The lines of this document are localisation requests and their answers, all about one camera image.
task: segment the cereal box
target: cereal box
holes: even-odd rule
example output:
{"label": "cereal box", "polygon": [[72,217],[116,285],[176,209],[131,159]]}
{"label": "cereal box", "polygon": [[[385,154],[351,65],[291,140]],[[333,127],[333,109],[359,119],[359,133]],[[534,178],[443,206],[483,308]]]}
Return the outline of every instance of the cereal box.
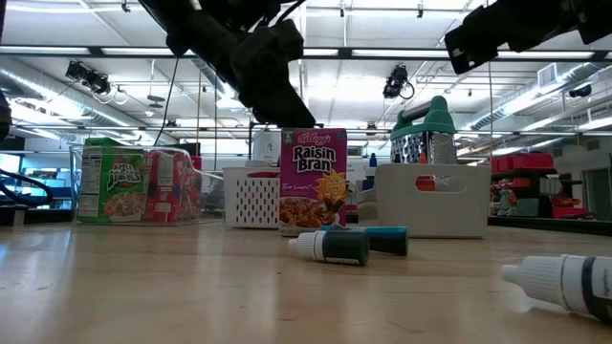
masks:
{"label": "cereal box", "polygon": [[77,219],[86,223],[139,221],[144,163],[141,149],[111,139],[87,139],[83,149]]}
{"label": "cereal box", "polygon": [[346,131],[284,129],[281,139],[280,234],[345,225]]}
{"label": "cereal box", "polygon": [[165,152],[146,157],[150,173],[143,219],[172,222],[199,217],[202,176],[191,167],[191,158]]}

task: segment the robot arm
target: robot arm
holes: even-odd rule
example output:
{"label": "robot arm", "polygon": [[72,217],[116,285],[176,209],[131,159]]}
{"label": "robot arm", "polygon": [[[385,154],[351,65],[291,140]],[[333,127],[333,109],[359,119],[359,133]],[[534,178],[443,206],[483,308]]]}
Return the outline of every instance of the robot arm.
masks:
{"label": "robot arm", "polygon": [[503,44],[520,53],[573,30],[590,44],[612,33],[610,12],[611,0],[497,0],[447,33],[450,62],[462,74],[496,58]]}
{"label": "robot arm", "polygon": [[258,121],[281,127],[315,125],[289,82],[288,63],[301,58],[304,49],[294,22],[283,20],[248,32],[262,17],[276,16],[281,1],[139,1],[167,32],[170,50],[177,56],[192,50],[205,60],[238,91],[240,101],[252,107]]}

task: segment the clear plastic bin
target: clear plastic bin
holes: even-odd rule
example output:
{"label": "clear plastic bin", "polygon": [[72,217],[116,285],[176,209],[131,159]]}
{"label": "clear plastic bin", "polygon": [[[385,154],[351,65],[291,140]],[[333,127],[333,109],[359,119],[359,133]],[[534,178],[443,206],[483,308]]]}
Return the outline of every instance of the clear plastic bin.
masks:
{"label": "clear plastic bin", "polygon": [[179,226],[222,219],[221,172],[165,147],[70,147],[74,218],[79,223]]}

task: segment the ceiling beam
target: ceiling beam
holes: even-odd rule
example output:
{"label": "ceiling beam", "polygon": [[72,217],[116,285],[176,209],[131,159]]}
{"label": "ceiling beam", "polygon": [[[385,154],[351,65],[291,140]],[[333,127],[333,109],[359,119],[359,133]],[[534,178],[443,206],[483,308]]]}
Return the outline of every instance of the ceiling beam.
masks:
{"label": "ceiling beam", "polygon": [[[610,62],[612,50],[532,50],[522,54],[499,51],[492,62]],[[4,45],[0,56],[17,57],[71,57],[71,58],[176,58],[166,47],[117,47],[117,46],[50,46]],[[187,52],[184,59],[197,57]],[[429,48],[358,48],[358,47],[307,47],[302,59],[315,60],[391,60],[391,61],[450,61],[445,49]]]}

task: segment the raisin bran cereal box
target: raisin bran cereal box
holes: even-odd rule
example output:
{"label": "raisin bran cereal box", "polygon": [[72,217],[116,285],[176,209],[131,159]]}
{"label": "raisin bran cereal box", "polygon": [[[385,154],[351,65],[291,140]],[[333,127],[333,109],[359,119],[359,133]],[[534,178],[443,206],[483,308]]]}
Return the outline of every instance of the raisin bran cereal box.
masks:
{"label": "raisin bran cereal box", "polygon": [[280,235],[345,225],[346,130],[283,129],[281,139]]}
{"label": "raisin bran cereal box", "polygon": [[139,221],[145,166],[141,149],[124,149],[108,138],[87,139],[83,148],[79,221]]}

